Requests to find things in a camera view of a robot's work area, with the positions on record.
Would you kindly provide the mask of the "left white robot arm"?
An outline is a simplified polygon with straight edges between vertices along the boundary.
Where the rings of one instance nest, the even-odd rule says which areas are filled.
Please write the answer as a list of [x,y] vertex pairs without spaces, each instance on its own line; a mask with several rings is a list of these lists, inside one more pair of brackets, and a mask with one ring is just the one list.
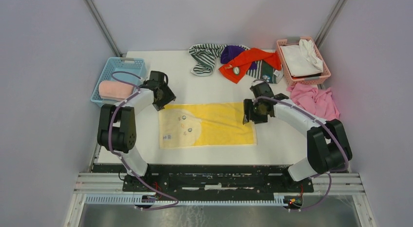
[[111,74],[114,80],[134,87],[134,92],[117,104],[104,104],[100,109],[97,130],[97,142],[115,155],[126,168],[130,176],[135,176],[134,184],[141,191],[152,188],[153,178],[147,175],[148,163],[136,149],[135,116],[147,106],[152,105],[157,111],[176,100],[176,95],[169,87],[169,77],[160,71],[151,71],[150,76],[141,85],[136,85],[116,78],[115,74],[128,74],[138,79],[136,74],[116,71]]

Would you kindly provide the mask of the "yellow towel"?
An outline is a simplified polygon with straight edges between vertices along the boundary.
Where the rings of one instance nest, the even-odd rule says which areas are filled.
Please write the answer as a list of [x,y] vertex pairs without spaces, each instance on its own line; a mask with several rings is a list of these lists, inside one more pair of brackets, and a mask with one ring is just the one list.
[[160,148],[255,145],[255,126],[243,118],[241,102],[168,104],[158,113]]

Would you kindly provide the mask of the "light pink towel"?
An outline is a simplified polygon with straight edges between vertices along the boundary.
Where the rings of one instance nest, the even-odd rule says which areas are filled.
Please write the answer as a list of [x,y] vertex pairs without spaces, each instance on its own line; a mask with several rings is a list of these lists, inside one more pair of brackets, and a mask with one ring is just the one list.
[[133,93],[134,87],[119,81],[104,80],[98,85],[98,93],[102,99],[121,101]]

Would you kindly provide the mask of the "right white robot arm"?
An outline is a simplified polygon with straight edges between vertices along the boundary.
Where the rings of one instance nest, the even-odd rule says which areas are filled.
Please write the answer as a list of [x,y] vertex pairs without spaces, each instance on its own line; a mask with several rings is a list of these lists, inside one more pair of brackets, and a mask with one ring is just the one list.
[[264,80],[254,80],[250,90],[255,98],[243,102],[243,124],[266,123],[269,117],[275,117],[306,137],[306,156],[282,172],[281,185],[285,191],[294,192],[307,178],[348,170],[353,154],[341,121],[315,116],[286,95],[274,94]]

